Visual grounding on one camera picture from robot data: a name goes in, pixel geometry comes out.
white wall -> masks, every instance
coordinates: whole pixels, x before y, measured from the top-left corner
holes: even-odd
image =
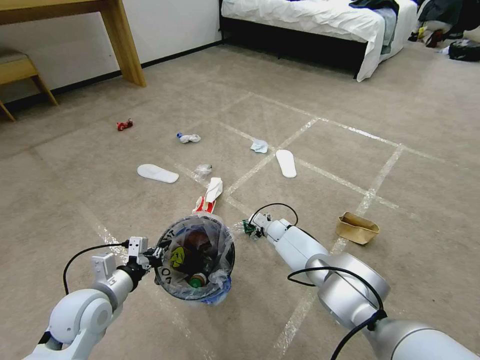
[[[123,0],[140,62],[220,40],[218,0]],[[100,13],[0,26],[0,47],[28,54],[55,89],[119,69]],[[3,102],[35,94],[27,80],[0,87]]]

wooden chair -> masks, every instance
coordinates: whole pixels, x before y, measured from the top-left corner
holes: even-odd
[[[31,78],[40,92],[48,95],[48,99],[53,105],[58,105],[57,100],[40,77],[34,63],[26,54],[12,50],[0,50],[0,85],[26,78]],[[3,109],[11,121],[15,121],[15,118],[1,101],[0,108]]]

white bedsheet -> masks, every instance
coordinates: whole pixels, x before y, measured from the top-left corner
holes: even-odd
[[[280,28],[366,42],[365,56],[357,75],[361,82],[372,76],[383,60],[404,46],[417,21],[417,5],[411,0],[396,0],[399,5],[391,52],[381,55],[385,21],[367,8],[353,8],[350,0],[223,0],[221,14]]]

disposable slipper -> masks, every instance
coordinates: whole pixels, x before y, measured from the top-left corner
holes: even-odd
[[[140,165],[136,172],[141,177],[158,180],[164,183],[174,183],[179,178],[179,175],[175,172],[171,172],[153,164],[143,164]]]
[[[288,150],[278,150],[275,153],[276,159],[280,164],[281,173],[286,178],[294,178],[297,176],[295,169],[294,155]]]

black bed frame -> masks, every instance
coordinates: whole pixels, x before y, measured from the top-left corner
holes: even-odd
[[[223,0],[218,1],[222,42],[273,52],[278,59],[289,56],[313,60],[353,72],[353,78],[357,77],[367,43],[223,17]]]

